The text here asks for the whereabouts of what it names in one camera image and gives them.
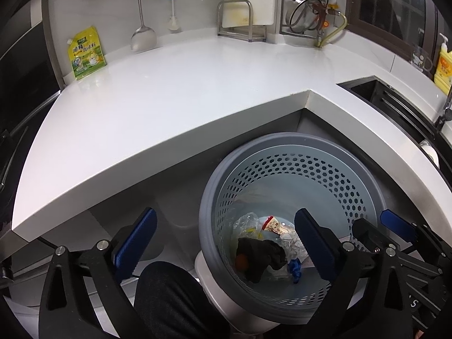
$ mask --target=black sink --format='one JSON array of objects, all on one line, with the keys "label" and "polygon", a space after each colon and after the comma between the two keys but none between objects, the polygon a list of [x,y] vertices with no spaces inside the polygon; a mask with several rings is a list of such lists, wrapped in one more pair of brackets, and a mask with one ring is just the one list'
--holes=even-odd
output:
[{"label": "black sink", "polygon": [[392,120],[415,144],[428,140],[438,153],[439,169],[435,167],[452,191],[452,148],[428,118],[393,87],[375,76],[344,82],[339,86]]}]

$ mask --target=black cloth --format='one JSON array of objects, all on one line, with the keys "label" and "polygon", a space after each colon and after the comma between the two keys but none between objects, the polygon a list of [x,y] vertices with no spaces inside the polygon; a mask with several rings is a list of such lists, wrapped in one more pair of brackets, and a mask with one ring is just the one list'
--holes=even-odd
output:
[{"label": "black cloth", "polygon": [[230,326],[201,285],[169,262],[149,264],[136,286],[135,310],[159,339],[227,339]]},{"label": "black cloth", "polygon": [[268,265],[273,270],[279,270],[287,264],[284,249],[271,240],[239,238],[236,255],[240,254],[244,254],[248,259],[249,267],[245,271],[245,278],[253,283],[259,283]]}]

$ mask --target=yellow hose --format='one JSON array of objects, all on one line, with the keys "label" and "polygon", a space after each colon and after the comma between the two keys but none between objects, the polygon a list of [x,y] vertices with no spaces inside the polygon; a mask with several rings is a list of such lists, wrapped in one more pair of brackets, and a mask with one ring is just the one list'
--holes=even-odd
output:
[{"label": "yellow hose", "polygon": [[335,31],[333,31],[329,35],[327,35],[320,42],[316,42],[315,43],[316,47],[322,48],[326,44],[327,41],[329,41],[331,38],[333,38],[336,34],[338,34],[341,30],[343,30],[347,26],[347,24],[349,23],[349,21],[347,20],[347,17],[340,12],[338,12],[338,15],[342,16],[342,19],[344,20],[342,25],[338,29],[336,29]]}]

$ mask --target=metal spoon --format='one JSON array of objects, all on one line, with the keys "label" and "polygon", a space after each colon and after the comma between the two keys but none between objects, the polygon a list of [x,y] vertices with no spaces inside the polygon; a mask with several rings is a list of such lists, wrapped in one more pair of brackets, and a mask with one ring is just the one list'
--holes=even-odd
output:
[{"label": "metal spoon", "polygon": [[157,35],[153,29],[144,25],[141,0],[138,0],[138,8],[140,10],[141,27],[139,27],[132,35],[130,48],[132,51],[142,52],[155,48],[157,45]]}]

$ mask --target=blue gripper pad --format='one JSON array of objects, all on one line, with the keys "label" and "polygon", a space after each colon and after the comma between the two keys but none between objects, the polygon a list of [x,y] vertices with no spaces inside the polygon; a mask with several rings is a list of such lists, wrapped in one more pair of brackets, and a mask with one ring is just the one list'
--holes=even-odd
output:
[{"label": "blue gripper pad", "polygon": [[303,208],[295,214],[295,231],[322,279],[333,282],[337,277],[338,251],[341,243],[328,228],[320,227]]},{"label": "blue gripper pad", "polygon": [[391,212],[389,209],[384,210],[380,215],[381,224],[387,229],[393,231],[403,241],[414,243],[416,241],[416,231],[414,227],[404,221],[401,217]]},{"label": "blue gripper pad", "polygon": [[136,264],[138,264],[156,229],[157,213],[154,209],[146,208],[136,221],[132,232],[113,257],[113,264],[116,267],[115,278],[118,282],[132,276]]}]

